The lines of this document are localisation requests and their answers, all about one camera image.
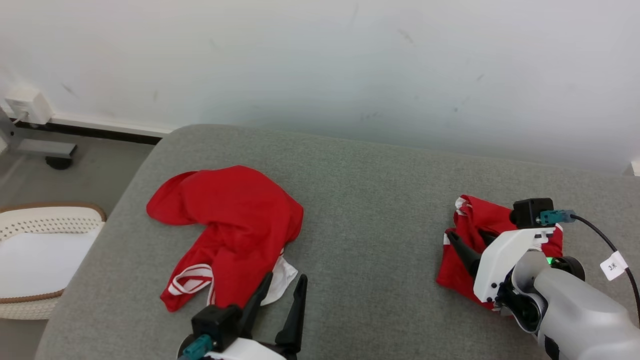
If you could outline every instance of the black cable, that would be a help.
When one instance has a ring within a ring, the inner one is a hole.
[[[601,232],[600,229],[598,229],[595,225],[593,225],[589,220],[586,220],[585,218],[579,217],[578,215],[574,215],[574,214],[571,214],[570,216],[571,218],[581,221],[582,223],[590,227],[592,230],[594,230],[598,235],[600,235],[600,237],[604,240],[604,242],[607,243],[607,245],[611,248],[611,250],[613,250],[613,252],[618,251],[618,249],[616,248],[615,245],[613,245],[611,240],[609,240],[609,238],[603,232]],[[638,285],[636,284],[636,279],[634,278],[634,274],[631,273],[631,269],[629,267],[625,269],[625,272],[627,273],[627,276],[629,276],[631,287],[634,290],[634,297],[636,298],[636,309],[638,312],[638,324],[640,325],[640,294],[638,294]]]

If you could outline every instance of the basket rim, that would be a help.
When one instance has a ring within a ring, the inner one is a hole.
[[[0,297],[0,305],[20,304],[22,302],[55,299],[56,297],[61,297],[64,291],[65,289],[54,291],[52,293],[23,296],[23,297]]]
[[[102,221],[107,221],[107,214],[104,213],[104,210],[96,204],[92,204],[90,202],[65,202],[65,201],[55,201],[55,202],[30,202],[29,204],[22,204],[16,206],[6,206],[0,208],[0,213],[6,213],[14,210],[25,210],[25,209],[34,209],[34,208],[90,208],[95,210],[99,215]]]

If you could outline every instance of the red cloth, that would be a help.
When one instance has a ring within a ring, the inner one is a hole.
[[[511,209],[469,195],[461,195],[459,201],[461,205],[458,211],[453,214],[453,222],[456,227],[447,229],[445,233],[455,231],[462,241],[476,252],[482,254],[486,249],[478,230],[481,229],[496,235],[504,231],[517,230],[516,226],[509,221]],[[562,239],[562,230],[556,227],[553,236],[542,245],[542,251],[545,255],[548,257],[562,256]],[[462,261],[451,245],[444,245],[442,264],[436,282],[446,288],[456,290],[487,309],[493,309],[493,303],[483,303],[474,295],[473,278],[465,270]]]
[[[215,292],[208,303],[244,307],[300,233],[303,208],[264,174],[234,166],[169,179],[147,213],[164,224],[207,226],[160,295],[167,310],[176,311],[209,283]]]

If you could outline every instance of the gray fabric surface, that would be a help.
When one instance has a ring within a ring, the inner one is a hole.
[[[246,165],[305,208],[285,257],[309,276],[303,350],[309,359],[545,359],[510,318],[439,287],[442,233],[463,193],[510,206],[551,197],[591,220],[640,274],[640,183],[515,161],[230,126],[189,126],[154,149],[116,206],[45,330],[36,358],[175,359],[201,293],[176,313],[159,300],[180,257],[202,232],[150,219],[145,205],[162,182],[188,170]],[[588,282],[634,303],[628,280],[608,282],[610,251],[579,223],[565,254]],[[273,341],[292,287],[263,307],[258,340]]]

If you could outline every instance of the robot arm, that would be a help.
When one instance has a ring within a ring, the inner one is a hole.
[[[196,314],[191,319],[193,334],[182,342],[178,360],[297,360],[307,300],[305,274],[298,279],[293,305],[283,329],[276,335],[275,344],[253,340],[253,323],[272,278],[272,273],[265,275],[244,310],[235,305],[224,309],[209,305]]]
[[[481,255],[449,236],[474,278],[474,294],[513,315],[553,360],[637,359],[640,329],[628,311],[584,282],[576,259],[548,261],[540,250],[554,230],[539,221],[549,210],[551,199],[516,202],[511,221],[519,230],[500,234]]]

